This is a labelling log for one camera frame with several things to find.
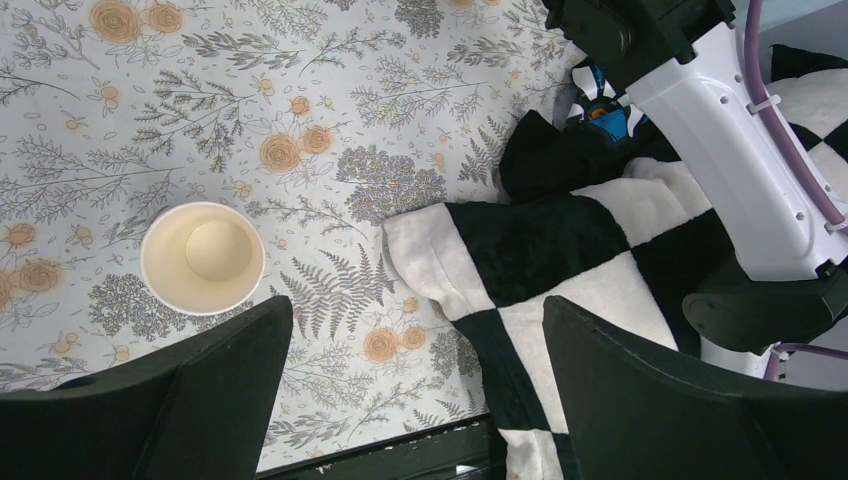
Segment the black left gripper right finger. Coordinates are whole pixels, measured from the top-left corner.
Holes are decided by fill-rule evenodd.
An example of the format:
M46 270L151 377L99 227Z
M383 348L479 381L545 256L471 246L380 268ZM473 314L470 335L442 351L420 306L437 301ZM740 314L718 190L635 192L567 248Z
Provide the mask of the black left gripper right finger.
M560 297L544 336L586 479L788 479L752 402L764 381L681 354Z

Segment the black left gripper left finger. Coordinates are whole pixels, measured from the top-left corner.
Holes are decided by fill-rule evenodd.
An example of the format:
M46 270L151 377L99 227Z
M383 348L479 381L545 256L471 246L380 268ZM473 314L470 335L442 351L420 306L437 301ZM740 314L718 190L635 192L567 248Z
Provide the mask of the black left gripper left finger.
M127 364L62 384L42 407L43 479L250 479L293 329L272 297Z

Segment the single white paper cup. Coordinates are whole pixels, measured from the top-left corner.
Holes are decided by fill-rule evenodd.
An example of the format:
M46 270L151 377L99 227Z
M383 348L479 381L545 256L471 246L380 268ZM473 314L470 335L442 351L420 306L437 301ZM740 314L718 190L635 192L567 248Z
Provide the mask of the single white paper cup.
M210 316L234 309L258 288L265 248L256 227L237 210L190 202L160 214L139 252L141 278L165 306Z

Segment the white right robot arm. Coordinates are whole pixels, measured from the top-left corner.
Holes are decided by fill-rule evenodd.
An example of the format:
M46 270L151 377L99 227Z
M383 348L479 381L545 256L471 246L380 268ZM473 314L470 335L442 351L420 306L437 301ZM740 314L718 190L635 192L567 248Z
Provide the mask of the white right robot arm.
M682 310L716 366L773 380L793 340L847 307L847 205L779 110L759 64L762 5L743 32L730 1L550 1L559 29L684 161L735 256Z

